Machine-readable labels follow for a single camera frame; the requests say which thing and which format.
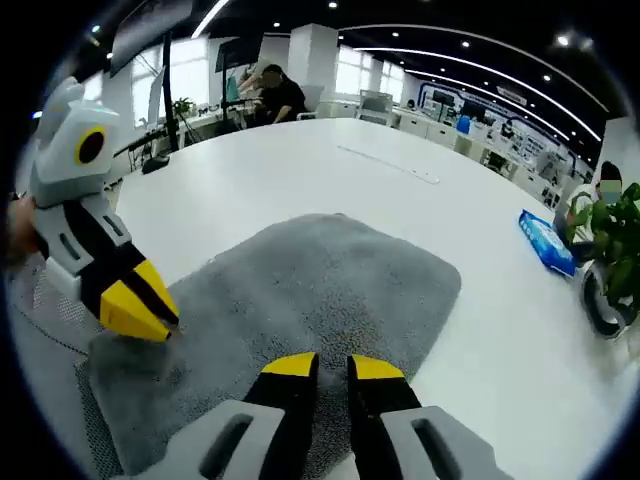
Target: person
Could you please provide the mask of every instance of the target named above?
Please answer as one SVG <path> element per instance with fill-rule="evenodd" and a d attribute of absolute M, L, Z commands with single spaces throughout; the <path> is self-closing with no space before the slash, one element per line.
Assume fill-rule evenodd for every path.
<path fill-rule="evenodd" d="M 242 97 L 245 97 L 249 92 L 258 91 L 262 88 L 260 79 L 264 73 L 265 68 L 272 65 L 273 62 L 268 58 L 261 57 L 258 59 L 255 65 L 248 68 L 241 76 L 240 83 L 238 84 L 238 91 Z"/>
<path fill-rule="evenodd" d="M 513 137 L 513 123 L 511 123 L 511 119 L 502 124 L 500 135 L 502 135 L 504 138 Z"/>
<path fill-rule="evenodd" d="M 260 83 L 263 90 L 256 104 L 257 125 L 289 122 L 295 120 L 299 113 L 307 111 L 304 93 L 280 66 L 272 64 L 266 67 Z"/>
<path fill-rule="evenodd" d="M 601 189 L 601 183 L 603 181 L 618 182 L 620 191 L 622 191 L 622 175 L 620 174 L 620 170 L 613 163 L 608 161 L 604 162 L 600 171 L 600 181 L 597 184 L 593 185 L 588 183 L 586 185 L 580 185 L 573 191 L 571 195 L 569 195 L 569 198 L 567 198 L 567 226 L 573 225 L 576 219 L 575 217 L 579 215 L 582 210 L 590 205 L 593 205 L 598 200 L 603 199 Z M 574 199 L 576 199 L 576 207 L 572 212 L 571 205 Z M 593 242 L 593 238 L 593 231 L 591 230 L 591 219 L 589 218 L 586 225 L 576 228 L 574 238 L 567 239 L 567 241 L 571 244 Z"/>

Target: gray towel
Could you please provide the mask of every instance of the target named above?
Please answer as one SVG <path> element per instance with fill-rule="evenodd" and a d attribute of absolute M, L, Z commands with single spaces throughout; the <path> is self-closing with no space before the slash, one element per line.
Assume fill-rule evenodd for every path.
<path fill-rule="evenodd" d="M 349 451 L 346 357 L 390 361 L 410 379 L 460 290 L 450 264 L 343 215 L 272 225 L 171 287 L 182 336 L 166 344 L 105 332 L 89 379 L 125 473 L 159 461 L 177 430 L 241 400 L 274 359 L 320 355 L 305 478 Z"/>

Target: window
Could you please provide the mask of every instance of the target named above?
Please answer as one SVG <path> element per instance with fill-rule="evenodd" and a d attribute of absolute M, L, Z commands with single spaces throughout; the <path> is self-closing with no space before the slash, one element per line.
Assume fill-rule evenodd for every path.
<path fill-rule="evenodd" d="M 135 126 L 143 124 L 149 111 L 151 84 L 162 68 L 162 45 L 145 50 L 133 60 L 131 96 Z M 171 97 L 187 97 L 196 105 L 209 103 L 209 59 L 207 39 L 197 38 L 171 44 Z M 165 116 L 164 94 L 160 97 L 160 116 Z"/>
<path fill-rule="evenodd" d="M 102 98 L 102 72 L 96 73 L 93 77 L 82 83 L 84 85 L 84 99 L 100 102 Z"/>
<path fill-rule="evenodd" d="M 393 95 L 393 101 L 400 103 L 402 100 L 402 87 L 404 85 L 404 70 L 397 65 L 384 62 L 382 65 L 382 79 L 380 91 Z"/>
<path fill-rule="evenodd" d="M 340 47 L 336 72 L 336 93 L 359 94 L 369 90 L 373 57 L 364 52 L 356 52 Z"/>

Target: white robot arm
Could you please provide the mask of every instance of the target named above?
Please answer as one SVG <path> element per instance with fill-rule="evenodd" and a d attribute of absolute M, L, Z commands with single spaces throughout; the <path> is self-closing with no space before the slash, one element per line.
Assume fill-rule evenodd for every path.
<path fill-rule="evenodd" d="M 28 154 L 34 228 L 47 277 L 117 333 L 165 341 L 178 311 L 102 194 L 119 125 L 68 78 L 48 99 Z"/>

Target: blue package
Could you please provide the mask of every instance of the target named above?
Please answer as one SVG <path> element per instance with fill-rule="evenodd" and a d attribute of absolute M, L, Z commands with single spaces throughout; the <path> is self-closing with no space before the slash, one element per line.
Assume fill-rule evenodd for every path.
<path fill-rule="evenodd" d="M 518 223 L 542 263 L 563 275 L 573 277 L 576 272 L 573 255 L 551 225 L 526 210 L 522 211 Z"/>

